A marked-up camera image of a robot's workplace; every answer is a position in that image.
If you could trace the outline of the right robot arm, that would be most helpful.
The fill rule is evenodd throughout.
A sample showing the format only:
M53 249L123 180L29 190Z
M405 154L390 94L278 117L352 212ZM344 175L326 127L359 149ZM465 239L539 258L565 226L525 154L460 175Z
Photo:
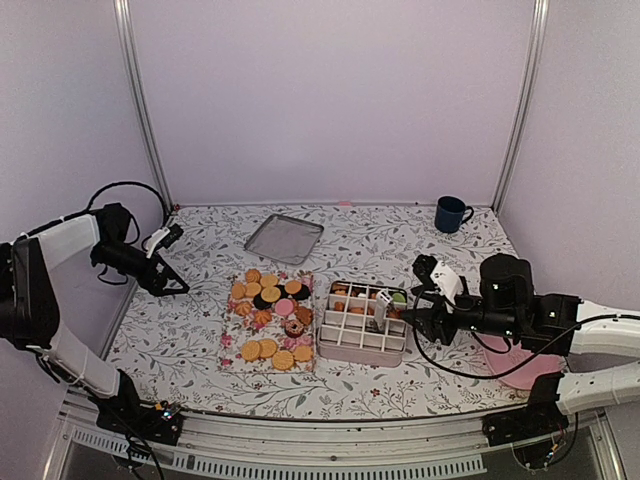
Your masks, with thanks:
M537 436L556 413L634 402L639 398L639 315L565 294L538 295L530 263L495 254L480 265L479 292L470 294L464 277L433 256L420 255L412 270L419 286L416 300L401 317L417 341L450 345L460 331L511 341L530 352L568 357L604 354L629 363L586 373L554 372L536 378L528 406L517 415L517 427Z

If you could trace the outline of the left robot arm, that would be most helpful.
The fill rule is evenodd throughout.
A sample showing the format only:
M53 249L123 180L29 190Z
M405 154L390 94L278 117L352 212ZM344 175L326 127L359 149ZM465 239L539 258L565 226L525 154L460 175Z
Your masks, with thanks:
M155 297L182 295L187 283L161 257L183 234L178 225L154 232L142 248L127 243L131 213L121 204L60 217L1 245L1 336L36 356L55 380L79 385L128 434L148 426L128 375L108 365L63 322L50 273L81 252L92 266L113 268Z

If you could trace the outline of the metal serving tongs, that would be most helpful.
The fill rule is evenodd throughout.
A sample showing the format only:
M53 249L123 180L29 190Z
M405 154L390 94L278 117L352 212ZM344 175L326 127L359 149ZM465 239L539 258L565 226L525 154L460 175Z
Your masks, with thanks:
M387 332L387 314L394 310L393 293L388 289L374 292L367 301L365 330L370 333Z

